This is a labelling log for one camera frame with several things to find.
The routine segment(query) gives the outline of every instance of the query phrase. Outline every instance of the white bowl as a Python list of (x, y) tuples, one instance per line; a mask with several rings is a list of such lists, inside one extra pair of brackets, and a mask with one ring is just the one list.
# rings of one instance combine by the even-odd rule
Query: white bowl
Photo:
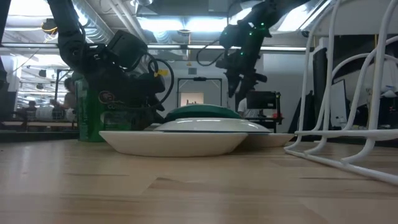
[(243, 148), (260, 148), (260, 147), (282, 147), (286, 145), (294, 134), (279, 133), (254, 133), (250, 134), (240, 145)]
[(232, 152), (246, 133), (163, 133), (160, 131), (100, 131), (116, 151), (136, 156), (194, 157)]
[(270, 131), (245, 119), (232, 118), (182, 118), (165, 123), (155, 131), (193, 133), (270, 133)]

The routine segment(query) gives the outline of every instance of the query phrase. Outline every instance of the person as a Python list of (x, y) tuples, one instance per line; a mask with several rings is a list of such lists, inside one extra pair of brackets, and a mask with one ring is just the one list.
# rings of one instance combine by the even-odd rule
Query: person
[(63, 105), (55, 100), (51, 100), (50, 103), (54, 106), (60, 106), (64, 109), (76, 108), (76, 93), (73, 80), (71, 78), (67, 78), (64, 82), (64, 85), (69, 92), (65, 95)]
[(245, 98), (239, 102), (238, 113), (242, 118), (258, 118), (260, 110), (248, 109), (248, 100)]
[(36, 102), (35, 101), (29, 101), (29, 106), (24, 108), (25, 111), (36, 111)]

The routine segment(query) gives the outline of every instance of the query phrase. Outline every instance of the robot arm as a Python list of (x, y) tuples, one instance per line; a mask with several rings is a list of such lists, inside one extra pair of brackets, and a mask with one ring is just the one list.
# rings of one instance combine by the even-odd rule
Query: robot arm
[[(237, 25), (228, 25), (220, 36), (220, 45), (226, 49), (226, 57), (216, 63), (216, 67), (226, 69), (228, 93), (232, 97), (241, 82), (238, 94), (246, 95), (253, 86), (266, 82), (267, 77), (254, 69), (262, 42), (272, 37), (269, 29), (285, 14), (309, 2), (309, 0), (266, 0), (255, 5), (251, 12)], [(241, 47), (227, 55), (231, 47)]]
[(57, 25), (61, 58), (85, 77), (102, 103), (127, 110), (164, 110), (155, 96), (165, 90), (163, 78), (154, 76), (161, 60), (151, 57), (155, 71), (148, 66), (149, 73), (138, 77), (129, 74), (148, 55), (142, 40), (119, 30), (108, 45), (88, 44), (72, 0), (48, 0), (48, 4)]

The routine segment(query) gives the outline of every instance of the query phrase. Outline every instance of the wooden table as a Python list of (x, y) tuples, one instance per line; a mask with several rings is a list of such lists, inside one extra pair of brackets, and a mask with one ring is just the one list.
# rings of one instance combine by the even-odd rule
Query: wooden table
[[(286, 155), (281, 148), (184, 159), (127, 156), (105, 143), (76, 140), (0, 144), (0, 149), (1, 224), (398, 220), (397, 187)], [(325, 155), (358, 150), (329, 144)], [(398, 150), (379, 148), (361, 165), (398, 174)]]
[[(7, 126), (20, 126), (23, 124), (22, 121), (4, 121), (2, 122)], [(71, 127), (74, 128), (76, 123), (73, 122), (44, 122), (44, 121), (29, 121), (27, 122), (27, 126), (36, 126), (36, 127)]]

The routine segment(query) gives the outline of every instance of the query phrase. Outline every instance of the ductwork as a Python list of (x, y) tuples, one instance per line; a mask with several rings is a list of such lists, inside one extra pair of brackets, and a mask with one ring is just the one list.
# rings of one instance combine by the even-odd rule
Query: ductwork
[[(158, 44), (164, 44), (164, 45), (175, 44), (168, 31), (153, 32), (153, 34)], [(163, 50), (163, 52), (171, 52), (175, 55), (182, 56), (181, 58), (182, 60), (188, 59), (186, 50), (185, 52), (184, 50)]]
[(88, 19), (88, 25), (95, 27), (86, 29), (87, 38), (96, 43), (108, 43), (114, 34), (92, 6), (86, 0), (72, 0), (72, 3)]
[(172, 44), (172, 38), (169, 35), (168, 31), (161, 31), (161, 32), (153, 32), (156, 38), (156, 41), (159, 44)]

